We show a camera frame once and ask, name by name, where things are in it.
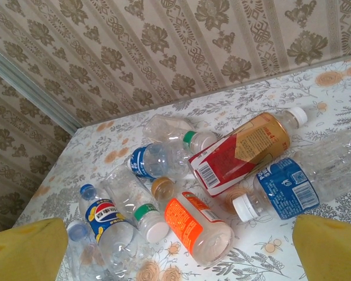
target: clear plastic bottle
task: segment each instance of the clear plastic bottle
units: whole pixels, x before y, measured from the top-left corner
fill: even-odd
[[[67,227],[69,243],[66,260],[74,281],[100,280],[112,277],[106,270],[99,246],[91,229],[82,221],[72,221]]]
[[[165,220],[199,265],[213,266],[229,253],[233,229],[193,193],[162,177],[153,182],[152,194],[166,206]]]
[[[334,133],[262,170],[253,188],[233,200],[242,221],[262,213],[286,220],[351,191],[351,131]]]
[[[138,177],[169,177],[178,180],[190,174],[187,160],[191,156],[191,152],[184,149],[182,141],[171,140],[137,148],[128,165]]]
[[[157,202],[126,166],[114,169],[106,178],[104,188],[118,211],[136,223],[148,242],[157,243],[168,234],[169,226],[157,210]]]
[[[211,196],[264,168],[290,147],[295,129],[307,122],[300,107],[264,112],[191,157],[190,170]]]
[[[212,132],[196,132],[186,120],[156,114],[143,128],[143,134],[152,142],[179,139],[192,153],[198,153],[217,141]]]
[[[105,190],[92,184],[82,186],[79,208],[95,234],[111,273],[127,276],[148,261],[149,244],[117,211]]]

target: table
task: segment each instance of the table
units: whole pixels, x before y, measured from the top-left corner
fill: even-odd
[[[221,137],[261,112],[280,112],[293,106],[303,107],[309,122],[293,136],[285,156],[333,132],[351,129],[351,60],[81,128],[16,225],[49,217],[61,217],[66,225],[81,219],[77,207],[80,187],[85,183],[99,184],[114,167],[126,163],[135,148],[147,144],[142,129],[154,114],[187,118],[197,130],[210,130]],[[163,241],[152,245],[153,262],[136,281],[307,279],[291,239],[294,219],[281,221],[264,216],[242,223],[231,214],[229,199],[242,189],[250,190],[252,179],[215,199],[208,197],[195,181],[185,181],[183,186],[233,227],[233,255],[213,268],[202,268],[170,232]],[[351,193],[311,213],[351,222]],[[65,261],[57,280],[71,280]]]

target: yellow object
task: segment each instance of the yellow object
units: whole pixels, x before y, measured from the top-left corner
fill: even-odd
[[[292,239],[308,281],[351,281],[351,224],[300,215]]]
[[[0,280],[54,281],[67,244],[60,218],[0,232]]]

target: wallpaper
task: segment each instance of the wallpaper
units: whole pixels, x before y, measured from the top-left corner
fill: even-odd
[[[13,226],[69,140],[0,77],[0,231]]]
[[[351,0],[2,0],[0,52],[82,124],[351,54]]]

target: patterned wallpaper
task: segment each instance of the patterned wallpaper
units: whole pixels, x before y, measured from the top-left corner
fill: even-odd
[[[0,77],[0,231],[13,226],[69,140]]]
[[[0,52],[82,124],[351,54],[351,0],[1,0]]]

